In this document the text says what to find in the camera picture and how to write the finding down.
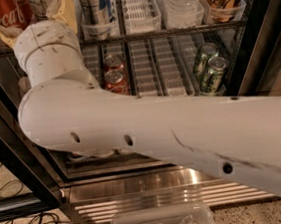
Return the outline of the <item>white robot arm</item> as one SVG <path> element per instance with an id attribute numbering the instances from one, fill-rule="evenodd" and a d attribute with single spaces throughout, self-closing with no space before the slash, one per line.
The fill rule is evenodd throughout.
<path id="1" fill-rule="evenodd" d="M 61 151 L 118 148 L 281 196 L 281 97 L 135 97 L 100 88 L 83 63 L 73 0 L 44 21 L 0 26 L 31 88 L 18 122 Z"/>

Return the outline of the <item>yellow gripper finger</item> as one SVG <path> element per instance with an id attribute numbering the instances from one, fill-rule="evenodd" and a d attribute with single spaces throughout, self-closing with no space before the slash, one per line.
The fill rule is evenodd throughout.
<path id="1" fill-rule="evenodd" d="M 77 34 L 78 25 L 75 13 L 74 0 L 53 0 L 47 8 L 46 16 L 49 20 L 67 25 Z"/>
<path id="2" fill-rule="evenodd" d="M 22 34 L 23 30 L 20 28 L 5 27 L 0 25 L 0 39 L 3 43 L 5 43 L 11 49 L 14 48 L 14 44 L 16 43 L 18 37 Z"/>

